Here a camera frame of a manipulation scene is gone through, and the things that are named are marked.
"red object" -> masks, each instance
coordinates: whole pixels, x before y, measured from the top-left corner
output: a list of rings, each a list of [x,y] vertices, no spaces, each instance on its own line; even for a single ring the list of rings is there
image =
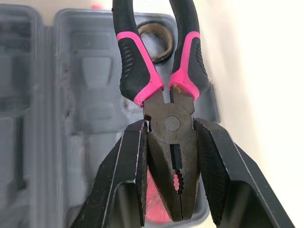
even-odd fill
[[[101,6],[101,5],[92,5],[91,6],[91,9],[94,9],[94,10],[102,10],[103,9],[103,7]]]
[[[147,173],[147,206],[146,206],[146,221],[152,221],[155,223],[168,223],[172,222],[170,219],[161,197],[158,194],[154,181],[151,177],[150,171]]]

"tool case compartment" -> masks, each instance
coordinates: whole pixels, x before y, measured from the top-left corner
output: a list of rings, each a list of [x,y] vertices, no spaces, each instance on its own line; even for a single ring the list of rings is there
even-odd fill
[[[135,19],[161,23],[177,40],[172,17]],[[145,39],[148,49],[158,48]],[[165,84],[173,57],[156,65]],[[0,69],[0,227],[68,227],[100,163],[127,125],[143,117],[120,94],[112,13],[63,9],[48,27],[32,8],[0,5]],[[219,122],[213,86],[195,107],[195,117]],[[208,214],[200,180],[192,219],[174,227],[199,224]]]

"gray plastic tool case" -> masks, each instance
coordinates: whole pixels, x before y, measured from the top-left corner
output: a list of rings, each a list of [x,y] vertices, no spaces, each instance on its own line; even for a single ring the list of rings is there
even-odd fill
[[[147,21],[177,40],[172,17],[136,15],[138,24]],[[172,64],[173,57],[156,66],[166,84]],[[64,9],[47,27],[32,8],[0,5],[0,72],[0,228],[68,227],[120,133],[143,117],[120,95],[111,12]],[[213,87],[195,106],[196,117],[219,121]],[[208,213],[200,181],[192,220],[174,226]]]

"pink and black pliers handle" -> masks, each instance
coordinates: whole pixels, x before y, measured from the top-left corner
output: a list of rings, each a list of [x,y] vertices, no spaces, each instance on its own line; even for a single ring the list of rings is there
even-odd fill
[[[193,0],[170,0],[178,27],[169,89],[178,86],[195,101],[209,87],[200,48],[200,27]],[[135,23],[133,0],[113,0],[114,29],[122,57],[120,90],[143,107],[144,101],[164,84],[145,48]]]

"metal ring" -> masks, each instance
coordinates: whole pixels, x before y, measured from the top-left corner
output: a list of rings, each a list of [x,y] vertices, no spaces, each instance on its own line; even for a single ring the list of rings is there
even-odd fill
[[[147,23],[138,28],[139,35],[153,33],[165,42],[166,50],[159,55],[151,56],[154,64],[167,60],[173,53],[173,35],[159,23]]]

